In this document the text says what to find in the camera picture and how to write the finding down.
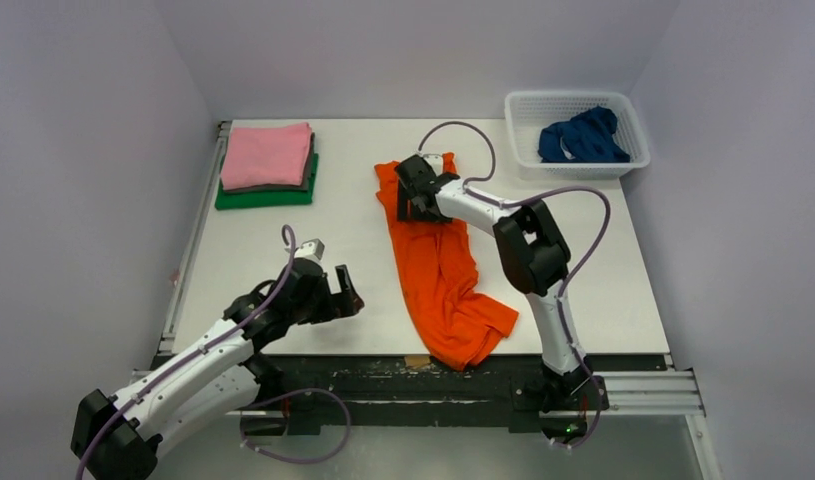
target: table surface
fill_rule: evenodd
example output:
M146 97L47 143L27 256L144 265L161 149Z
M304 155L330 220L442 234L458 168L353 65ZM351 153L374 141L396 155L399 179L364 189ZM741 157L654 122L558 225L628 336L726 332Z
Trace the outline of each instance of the table surface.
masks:
M312 205L217 211L204 222L188 270L172 352L195 341L237 296L260 281L275 278L286 262L280 228L288 223L298 241L320 238L329 270L348 265L365 309L356 317L320 325L296 326L266 347L275 354L423 354L422 344L401 295L383 209L375 197L373 166L403 160L438 119L309 120L320 154ZM273 127L293 120L236 120L235 127ZM572 182L543 177L521 180L503 120L474 120L492 139L498 170L479 188L509 199L524 198ZM454 152L463 176L485 174L490 157L474 132L446 127L428 141L425 152ZM669 347L643 263L628 206L618 180L576 182L601 189L613 215L595 254L569 287L569 301L583 348L591 353L668 353ZM547 200L577 262L603 218L592 194L568 193ZM533 315L524 295L501 270L494 240L469 228L480 273L477 291L519 311L509 338L494 353L540 353Z

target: laundry basket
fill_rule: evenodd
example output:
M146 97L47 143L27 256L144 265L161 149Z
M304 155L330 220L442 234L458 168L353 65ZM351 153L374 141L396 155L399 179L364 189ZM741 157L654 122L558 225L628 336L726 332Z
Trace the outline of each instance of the laundry basket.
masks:
M542 163L537 153L542 129L590 108L613 110L619 120L613 139L631 156L630 163ZM631 101L621 93L574 90L512 92L504 102L507 134L525 179L548 174L579 180L619 178L648 165L648 142Z

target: orange shirt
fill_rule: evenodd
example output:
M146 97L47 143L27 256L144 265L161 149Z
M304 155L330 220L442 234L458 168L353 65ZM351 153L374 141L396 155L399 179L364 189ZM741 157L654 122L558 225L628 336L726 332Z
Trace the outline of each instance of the orange shirt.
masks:
M375 165L375 173L407 311L434 357L455 370L477 365L510 335L519 314L475 293L478 270L463 221L398 221L396 165ZM453 153L443 155L443 169L456 172Z

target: green towel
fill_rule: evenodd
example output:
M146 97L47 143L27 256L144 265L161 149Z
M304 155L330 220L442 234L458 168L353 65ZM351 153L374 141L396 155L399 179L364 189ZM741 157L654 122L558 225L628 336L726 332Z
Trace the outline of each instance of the green towel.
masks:
M216 210L237 208L276 207L282 205L309 205L313 203L313 187L316 185L316 172L319 168L319 154L313 154L313 168L310 172L310 188L301 192L250 192L226 193L219 180L219 193L216 195Z

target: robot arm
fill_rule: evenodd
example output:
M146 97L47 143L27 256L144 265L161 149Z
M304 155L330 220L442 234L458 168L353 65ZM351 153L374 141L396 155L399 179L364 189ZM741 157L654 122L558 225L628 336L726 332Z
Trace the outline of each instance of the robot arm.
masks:
M399 220L449 222L456 218L495 238L505 276L527 297L533 310L542 342L543 370L552 390L549 396L562 400L578 390L591 369L577 345L568 301L559 297L571 254L545 203L535 200L509 206L513 202L471 187L478 195L470 195L464 180L452 173L437 174L418 155L402 161L396 173ZM558 311L561 303L565 326Z
M331 293L320 266L323 252L319 240L297 248L283 287L240 333L212 344L263 303L266 295L260 290L270 282L234 300L197 342L147 377L109 397L100 390L87 395L78 407L72 435L71 449L78 457L87 453L102 426L119 416L89 452L87 467L94 477L147 478L159 458L213 419L255 400L285 393L278 381L280 372L260 350L286 335L293 325L353 316L364 306L344 265L336 267L340 291ZM175 366L175 360L188 356L193 356L191 361ZM162 381L143 392L157 379Z

